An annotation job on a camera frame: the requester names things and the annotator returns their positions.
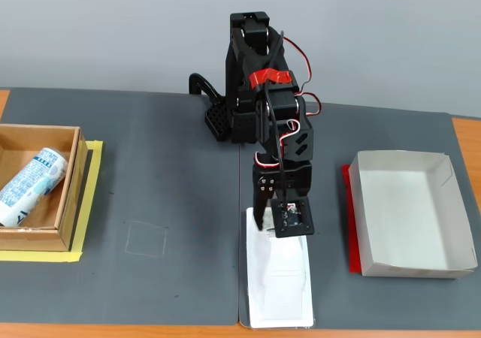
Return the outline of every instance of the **gray table mat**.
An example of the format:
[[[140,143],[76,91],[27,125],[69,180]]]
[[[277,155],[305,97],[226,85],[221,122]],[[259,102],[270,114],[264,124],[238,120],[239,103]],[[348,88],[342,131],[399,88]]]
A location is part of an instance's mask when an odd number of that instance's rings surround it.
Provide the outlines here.
[[[79,263],[0,263],[0,321],[237,322],[238,146],[189,95],[14,89],[2,122],[103,140]]]
[[[452,125],[445,113],[324,104],[313,123],[309,193],[316,233],[307,238],[315,328],[481,329],[481,269],[459,280],[363,277],[349,273],[346,188],[341,167],[361,150],[444,152],[451,158],[481,255],[481,220]],[[253,154],[240,151],[239,317],[249,326],[245,211],[252,203]]]

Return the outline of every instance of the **cardboard box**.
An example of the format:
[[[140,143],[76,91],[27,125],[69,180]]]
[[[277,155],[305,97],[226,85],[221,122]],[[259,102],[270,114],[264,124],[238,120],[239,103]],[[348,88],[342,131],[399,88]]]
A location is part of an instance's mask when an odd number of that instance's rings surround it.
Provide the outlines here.
[[[363,276],[458,278],[477,267],[449,156],[359,152],[349,178]]]
[[[69,250],[87,156],[80,128],[0,124],[0,188],[44,147],[63,153],[67,174],[21,226],[0,227],[0,250]]]

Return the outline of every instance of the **black robotic arm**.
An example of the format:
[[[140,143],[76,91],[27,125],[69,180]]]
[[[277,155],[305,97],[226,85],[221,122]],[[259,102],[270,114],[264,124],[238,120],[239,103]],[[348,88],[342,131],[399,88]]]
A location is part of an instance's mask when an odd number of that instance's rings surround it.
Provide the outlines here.
[[[254,156],[256,224],[261,230],[270,201],[276,237],[294,237],[314,233],[307,198],[313,129],[283,55],[283,33],[266,13],[232,14],[225,97],[199,74],[190,76],[189,93],[209,96],[205,122],[217,140],[260,142],[266,153]]]

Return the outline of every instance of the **gray wall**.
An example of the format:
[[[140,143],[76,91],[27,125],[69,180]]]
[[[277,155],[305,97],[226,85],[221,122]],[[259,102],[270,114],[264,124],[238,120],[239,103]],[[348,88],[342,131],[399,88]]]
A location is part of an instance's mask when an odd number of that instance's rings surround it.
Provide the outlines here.
[[[241,11],[304,49],[323,101],[481,116],[481,0],[0,0],[0,86],[223,92]]]

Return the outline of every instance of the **can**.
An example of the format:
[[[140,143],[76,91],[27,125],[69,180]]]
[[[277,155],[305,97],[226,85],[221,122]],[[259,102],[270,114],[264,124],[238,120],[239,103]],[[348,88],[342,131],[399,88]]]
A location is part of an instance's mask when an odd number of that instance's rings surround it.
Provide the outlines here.
[[[43,148],[1,191],[0,225],[18,227],[31,211],[65,178],[67,160]]]

